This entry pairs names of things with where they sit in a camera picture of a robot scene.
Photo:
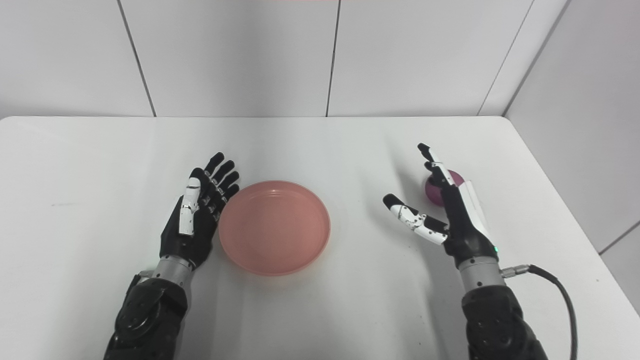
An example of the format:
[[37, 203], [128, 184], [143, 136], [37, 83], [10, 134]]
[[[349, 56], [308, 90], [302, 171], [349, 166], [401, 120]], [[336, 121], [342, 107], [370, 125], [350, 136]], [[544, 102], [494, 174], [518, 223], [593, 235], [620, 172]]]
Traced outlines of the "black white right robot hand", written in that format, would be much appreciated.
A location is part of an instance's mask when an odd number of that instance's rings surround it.
[[384, 205], [400, 223], [419, 237], [443, 246], [456, 266], [481, 257], [498, 262], [498, 251], [490, 241], [477, 196], [473, 194], [472, 183], [457, 184], [430, 146], [419, 143], [417, 148], [425, 158], [424, 167], [430, 171], [432, 184], [440, 191], [448, 222], [421, 214], [392, 193], [382, 198]]

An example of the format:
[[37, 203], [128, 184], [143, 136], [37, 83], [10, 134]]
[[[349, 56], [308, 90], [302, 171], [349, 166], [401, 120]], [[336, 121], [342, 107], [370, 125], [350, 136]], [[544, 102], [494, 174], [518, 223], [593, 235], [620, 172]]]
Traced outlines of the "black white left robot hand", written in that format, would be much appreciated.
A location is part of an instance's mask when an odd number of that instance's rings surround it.
[[160, 235], [159, 255], [180, 258], [196, 269], [213, 247], [213, 237], [224, 208], [240, 191], [240, 174], [224, 153], [213, 155], [205, 167], [192, 169]]

